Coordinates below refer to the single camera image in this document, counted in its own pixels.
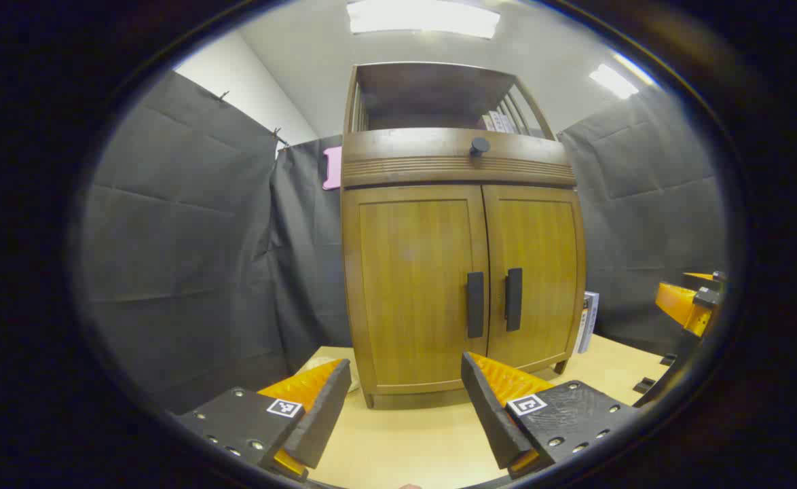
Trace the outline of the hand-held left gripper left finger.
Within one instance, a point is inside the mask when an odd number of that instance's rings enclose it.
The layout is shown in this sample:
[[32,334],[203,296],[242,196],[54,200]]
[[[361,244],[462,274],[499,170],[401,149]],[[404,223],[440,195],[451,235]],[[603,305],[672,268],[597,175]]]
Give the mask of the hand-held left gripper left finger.
[[333,359],[256,392],[231,388],[175,420],[247,467],[303,482],[320,464],[351,383],[351,362]]

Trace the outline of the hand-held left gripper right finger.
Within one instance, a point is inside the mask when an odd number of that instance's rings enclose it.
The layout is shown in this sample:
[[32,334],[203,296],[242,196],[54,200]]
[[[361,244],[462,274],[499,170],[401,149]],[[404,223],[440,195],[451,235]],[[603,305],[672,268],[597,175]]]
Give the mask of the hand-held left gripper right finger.
[[579,380],[556,386],[473,352],[462,356],[461,380],[496,464],[511,479],[574,458],[637,417],[631,403]]

